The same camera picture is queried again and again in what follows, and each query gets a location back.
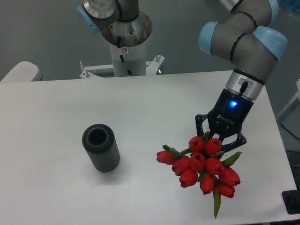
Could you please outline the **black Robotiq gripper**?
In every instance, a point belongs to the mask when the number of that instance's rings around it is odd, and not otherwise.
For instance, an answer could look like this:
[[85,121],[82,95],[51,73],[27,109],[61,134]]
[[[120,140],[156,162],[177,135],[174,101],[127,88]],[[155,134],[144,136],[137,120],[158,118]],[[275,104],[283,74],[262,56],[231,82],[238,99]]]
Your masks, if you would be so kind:
[[210,138],[219,136],[219,140],[224,140],[237,134],[234,142],[222,145],[223,152],[232,151],[247,143],[246,137],[241,132],[242,123],[247,117],[254,102],[247,100],[227,89],[222,90],[213,109],[208,114],[197,114],[195,116],[197,136],[203,136],[203,123],[208,119]]

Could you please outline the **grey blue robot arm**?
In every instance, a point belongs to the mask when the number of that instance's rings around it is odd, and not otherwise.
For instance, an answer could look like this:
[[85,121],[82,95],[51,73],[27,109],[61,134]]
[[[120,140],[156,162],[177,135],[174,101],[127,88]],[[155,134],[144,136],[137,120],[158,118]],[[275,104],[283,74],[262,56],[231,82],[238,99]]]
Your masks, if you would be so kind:
[[[223,141],[236,135],[234,142],[222,147],[229,152],[246,143],[242,123],[280,60],[287,39],[269,28],[279,11],[277,1],[224,0],[222,4],[231,17],[223,23],[206,23],[198,44],[205,53],[229,60],[235,69],[213,109],[195,120],[199,136],[204,133],[205,120],[210,137],[218,135]],[[116,77],[158,72],[164,58],[157,56],[150,64],[146,62],[145,44],[152,33],[152,22],[139,10],[138,1],[85,0],[76,13],[91,33],[100,32],[109,44]]]

